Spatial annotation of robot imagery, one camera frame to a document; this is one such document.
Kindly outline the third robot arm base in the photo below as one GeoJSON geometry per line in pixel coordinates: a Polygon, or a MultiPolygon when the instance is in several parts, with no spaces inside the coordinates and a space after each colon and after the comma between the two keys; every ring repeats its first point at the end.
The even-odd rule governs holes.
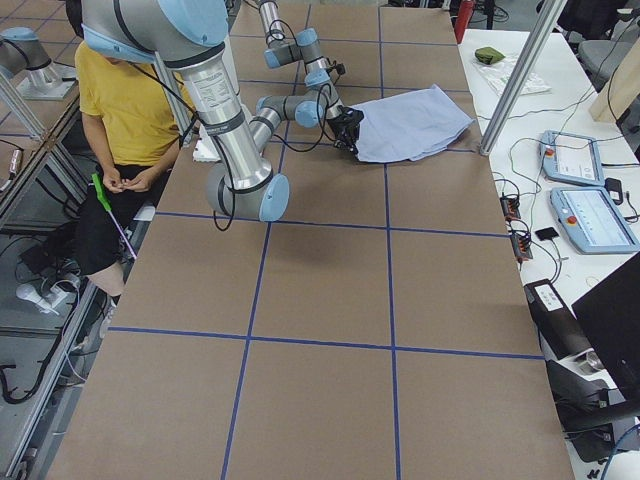
{"type": "Polygon", "coordinates": [[[36,33],[28,27],[11,27],[1,32],[1,76],[25,78],[16,89],[27,100],[61,101],[76,81],[74,67],[56,64],[36,33]]]}

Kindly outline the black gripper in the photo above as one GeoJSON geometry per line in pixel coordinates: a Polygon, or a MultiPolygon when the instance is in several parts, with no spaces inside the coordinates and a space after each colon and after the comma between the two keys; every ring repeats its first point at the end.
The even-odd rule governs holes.
{"type": "Polygon", "coordinates": [[[330,120],[334,134],[333,146],[339,150],[357,154],[356,143],[359,139],[361,111],[344,105],[338,106],[339,114],[330,120]]]}

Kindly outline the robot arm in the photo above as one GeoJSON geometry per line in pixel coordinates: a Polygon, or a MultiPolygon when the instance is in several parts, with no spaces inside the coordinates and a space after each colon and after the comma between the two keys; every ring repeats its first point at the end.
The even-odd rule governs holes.
{"type": "Polygon", "coordinates": [[[333,143],[357,151],[361,111],[343,104],[330,77],[317,34],[308,28],[288,39],[274,1],[257,4],[265,33],[266,64],[278,68],[303,62],[303,95],[267,96],[247,119],[233,58],[226,53],[228,13],[222,1],[86,1],[84,38],[90,48],[121,60],[160,60],[179,73],[206,135],[220,160],[207,177],[212,209],[230,217],[279,220],[288,205],[287,177],[274,171],[262,152],[279,124],[293,120],[329,128],[333,143]]]}
{"type": "Polygon", "coordinates": [[[280,18],[276,1],[255,1],[267,49],[264,59],[271,69],[302,62],[305,69],[305,85],[310,87],[328,86],[331,95],[336,94],[335,85],[329,71],[333,65],[323,54],[318,35],[314,28],[293,33],[289,25],[280,18]]]}

